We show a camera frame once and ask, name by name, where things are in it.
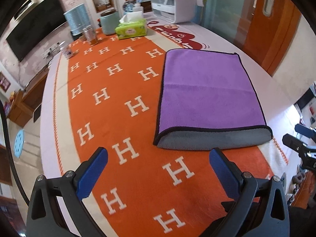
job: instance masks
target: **flat screen tv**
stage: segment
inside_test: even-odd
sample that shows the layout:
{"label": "flat screen tv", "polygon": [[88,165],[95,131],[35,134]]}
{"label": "flat screen tv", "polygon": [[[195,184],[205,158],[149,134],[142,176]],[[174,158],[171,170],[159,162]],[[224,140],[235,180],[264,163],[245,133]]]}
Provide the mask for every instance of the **flat screen tv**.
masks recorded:
{"label": "flat screen tv", "polygon": [[12,30],[7,42],[19,61],[49,33],[66,22],[59,0],[44,0]]}

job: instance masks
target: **orange table runner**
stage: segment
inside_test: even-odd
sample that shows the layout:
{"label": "orange table runner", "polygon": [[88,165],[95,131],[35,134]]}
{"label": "orange table runner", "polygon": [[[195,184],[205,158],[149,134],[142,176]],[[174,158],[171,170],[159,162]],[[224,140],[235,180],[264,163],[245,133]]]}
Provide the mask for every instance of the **orange table runner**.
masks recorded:
{"label": "orange table runner", "polygon": [[[157,35],[149,30],[148,37],[118,40],[99,31],[99,44],[74,42],[78,54],[68,67],[59,65],[67,67],[65,76],[58,76],[65,83],[56,85],[67,88],[68,97],[61,99],[67,99],[69,112],[65,107],[58,117],[69,113],[80,162],[99,146],[108,151],[108,164],[93,189],[104,224],[110,225],[100,226],[108,236],[199,236],[225,215],[220,202],[228,198],[208,152],[152,145],[165,51],[179,47],[167,38],[160,45]],[[56,136],[57,152],[62,139]],[[255,177],[273,175],[257,147],[226,150],[225,155]],[[70,152],[58,157],[62,172],[76,168]],[[98,210],[86,206],[90,213]]]}

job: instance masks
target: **blue gripper pad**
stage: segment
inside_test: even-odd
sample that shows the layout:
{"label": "blue gripper pad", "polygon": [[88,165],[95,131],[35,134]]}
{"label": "blue gripper pad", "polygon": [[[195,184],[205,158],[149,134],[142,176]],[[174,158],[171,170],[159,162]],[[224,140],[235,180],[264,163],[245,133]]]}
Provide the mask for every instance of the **blue gripper pad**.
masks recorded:
{"label": "blue gripper pad", "polygon": [[210,151],[209,159],[226,195],[236,201],[240,195],[239,182],[229,169],[230,161],[225,156],[221,157],[215,149]]}
{"label": "blue gripper pad", "polygon": [[78,181],[77,197],[79,200],[87,198],[90,195],[95,183],[105,168],[107,161],[107,150],[103,148]]}
{"label": "blue gripper pad", "polygon": [[315,132],[311,130],[309,127],[300,124],[296,124],[294,129],[297,133],[302,134],[308,138],[313,138],[315,134]]}

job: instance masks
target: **white bottle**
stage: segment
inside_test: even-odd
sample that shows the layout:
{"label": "white bottle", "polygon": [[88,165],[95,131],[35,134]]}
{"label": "white bottle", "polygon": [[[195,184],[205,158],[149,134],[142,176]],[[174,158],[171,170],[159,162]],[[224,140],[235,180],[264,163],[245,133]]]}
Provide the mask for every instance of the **white bottle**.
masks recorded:
{"label": "white bottle", "polygon": [[140,6],[140,3],[135,3],[133,7],[133,11],[141,11],[144,14],[144,7]]}
{"label": "white bottle", "polygon": [[60,45],[60,50],[62,52],[62,54],[66,57],[66,59],[70,59],[74,54],[72,53],[69,45],[67,45],[67,43],[65,41],[63,41]]}

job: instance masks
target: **wooden cabinet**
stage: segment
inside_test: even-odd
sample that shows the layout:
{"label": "wooden cabinet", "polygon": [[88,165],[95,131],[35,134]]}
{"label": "wooden cabinet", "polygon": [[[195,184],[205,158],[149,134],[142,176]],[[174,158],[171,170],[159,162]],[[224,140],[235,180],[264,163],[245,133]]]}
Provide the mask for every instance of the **wooden cabinet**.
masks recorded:
{"label": "wooden cabinet", "polygon": [[33,117],[34,110],[42,103],[48,69],[40,71],[27,85],[25,91],[18,91],[11,105],[8,119],[20,127]]}

